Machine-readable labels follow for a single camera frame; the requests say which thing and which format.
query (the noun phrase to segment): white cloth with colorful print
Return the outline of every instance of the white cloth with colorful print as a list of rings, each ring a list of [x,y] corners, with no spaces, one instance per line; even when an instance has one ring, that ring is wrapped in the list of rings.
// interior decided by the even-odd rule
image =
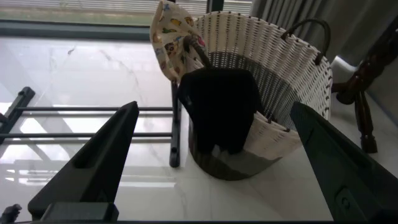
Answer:
[[[160,1],[150,26],[150,41],[160,69],[171,81],[179,82],[185,73],[203,66],[192,47],[190,53],[184,51],[183,38],[187,35],[196,36],[199,46],[205,51],[205,43],[194,26],[192,16],[174,2]]]

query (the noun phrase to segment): white wicker basket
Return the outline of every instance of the white wicker basket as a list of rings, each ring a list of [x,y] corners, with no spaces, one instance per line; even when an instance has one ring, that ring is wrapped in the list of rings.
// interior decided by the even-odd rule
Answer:
[[[302,23],[308,21],[319,22],[307,19]],[[261,19],[233,12],[212,12],[195,22],[206,42],[212,66],[251,71],[264,107],[260,113],[279,124],[270,124],[261,130],[263,142],[268,145],[262,146],[260,151],[280,149],[290,152],[289,148],[297,147],[292,141],[300,141],[289,115],[295,101],[309,105],[329,119],[332,73],[328,60],[323,56],[330,35],[327,24],[324,26],[325,47],[321,53],[307,42],[288,35],[302,23],[286,32]],[[283,134],[280,127],[291,130],[291,133]],[[259,151],[229,155],[223,149],[214,149],[210,156],[201,155],[195,141],[191,125],[190,150],[194,159],[209,174],[226,180],[250,177],[281,157],[267,159]]]

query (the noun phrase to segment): cartoon print cloth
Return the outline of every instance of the cartoon print cloth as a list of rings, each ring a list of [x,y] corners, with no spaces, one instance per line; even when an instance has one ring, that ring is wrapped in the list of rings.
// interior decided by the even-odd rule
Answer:
[[[194,36],[206,52],[205,43],[194,27],[192,16],[174,2],[160,1],[150,26],[150,41],[160,69],[171,81],[180,82],[185,73],[203,66],[192,47],[190,53],[184,51],[183,38],[187,35]]]

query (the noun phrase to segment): black cloth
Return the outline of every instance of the black cloth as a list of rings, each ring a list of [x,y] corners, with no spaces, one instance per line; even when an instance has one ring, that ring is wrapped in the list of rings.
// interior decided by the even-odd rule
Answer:
[[[242,151],[253,115],[262,111],[256,82],[243,69],[187,73],[177,96],[192,119],[200,152],[211,152],[215,144],[231,154]]]

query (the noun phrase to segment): marble floor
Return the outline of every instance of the marble floor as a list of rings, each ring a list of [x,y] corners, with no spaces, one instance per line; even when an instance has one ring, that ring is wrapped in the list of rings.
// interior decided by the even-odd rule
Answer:
[[[147,42],[0,37],[0,111],[24,86],[29,106],[171,106],[170,83]],[[349,70],[334,65],[336,78]],[[398,128],[369,99],[379,153],[398,176]],[[169,132],[169,114],[144,114],[136,132]],[[23,114],[13,133],[92,133],[109,113]],[[181,166],[169,167],[170,143],[131,144],[115,204],[120,220],[331,220],[305,151],[297,149],[237,182],[214,179],[188,153],[188,115],[182,116]],[[354,109],[333,100],[331,123],[359,144]],[[29,200],[86,139],[7,139],[0,146],[0,210],[19,203],[18,221],[30,220]]]

